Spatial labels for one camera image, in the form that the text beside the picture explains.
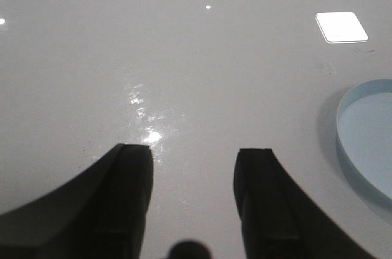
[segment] white floor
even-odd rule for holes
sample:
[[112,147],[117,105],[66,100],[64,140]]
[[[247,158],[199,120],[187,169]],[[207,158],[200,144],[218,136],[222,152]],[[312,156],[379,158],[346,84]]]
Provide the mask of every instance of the white floor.
[[[116,143],[152,147],[141,259],[193,238],[244,258],[239,148],[273,148],[298,184],[377,258],[391,214],[335,153],[337,105],[392,77],[392,0],[0,0],[0,212],[63,184]],[[369,40],[328,44],[319,12],[355,12]]]

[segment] reflective white tabletop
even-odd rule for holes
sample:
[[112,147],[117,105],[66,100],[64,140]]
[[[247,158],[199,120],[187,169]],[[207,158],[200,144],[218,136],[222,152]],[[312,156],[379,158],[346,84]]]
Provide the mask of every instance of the reflective white tabletop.
[[[335,113],[392,77],[392,0],[0,0],[0,212],[117,143],[151,145],[142,259],[194,238],[244,258],[239,148],[272,148],[358,244],[390,258],[388,213],[346,181]],[[329,44],[315,16],[354,12],[369,40]]]

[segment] white square light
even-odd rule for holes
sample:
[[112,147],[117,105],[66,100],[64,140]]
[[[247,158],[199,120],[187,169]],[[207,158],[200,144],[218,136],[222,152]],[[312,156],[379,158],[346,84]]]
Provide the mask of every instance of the white square light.
[[318,13],[316,21],[328,43],[360,43],[369,38],[353,12]]

